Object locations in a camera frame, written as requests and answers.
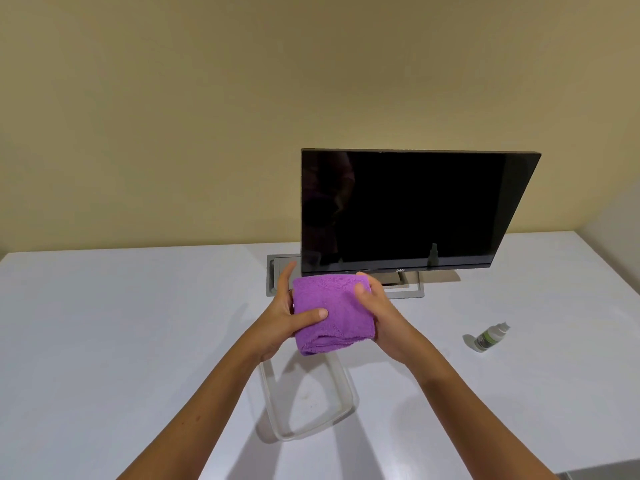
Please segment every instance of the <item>purple microfiber cloth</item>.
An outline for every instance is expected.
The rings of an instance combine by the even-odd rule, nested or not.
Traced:
[[[322,274],[293,281],[295,313],[314,308],[329,311],[322,322],[296,332],[296,345],[302,355],[331,352],[375,337],[373,315],[353,292],[356,283],[371,291],[367,277],[356,274]]]

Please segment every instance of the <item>clear plastic container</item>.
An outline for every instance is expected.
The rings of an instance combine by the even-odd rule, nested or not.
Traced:
[[[304,357],[286,340],[260,364],[260,380],[273,434],[290,441],[329,428],[354,411],[357,395],[335,352]]]

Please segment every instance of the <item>white table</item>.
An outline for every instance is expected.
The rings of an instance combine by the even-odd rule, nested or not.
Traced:
[[[113,479],[267,306],[254,244],[9,254],[0,263],[0,478]],[[395,304],[553,471],[640,457],[640,296],[572,232],[512,234],[490,269]],[[485,354],[462,336],[507,321]],[[417,384],[340,351],[360,405],[264,443],[252,376],[204,479],[464,479]]]

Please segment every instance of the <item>computer monitor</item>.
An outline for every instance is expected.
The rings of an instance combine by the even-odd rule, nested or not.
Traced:
[[[540,156],[303,149],[301,273],[489,267]]]

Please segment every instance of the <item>forearm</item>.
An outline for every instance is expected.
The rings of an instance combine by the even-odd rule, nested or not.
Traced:
[[[238,340],[119,479],[197,479],[258,363]]]
[[[407,366],[474,480],[556,479],[430,341],[422,340]]]

